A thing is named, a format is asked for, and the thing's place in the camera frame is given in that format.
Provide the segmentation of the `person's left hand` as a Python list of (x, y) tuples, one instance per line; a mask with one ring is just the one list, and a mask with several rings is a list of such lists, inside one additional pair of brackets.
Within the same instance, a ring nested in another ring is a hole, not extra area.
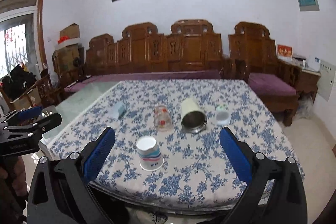
[(21, 156), (1, 160), (1, 179), (8, 179), (18, 197), (28, 193), (25, 163)]

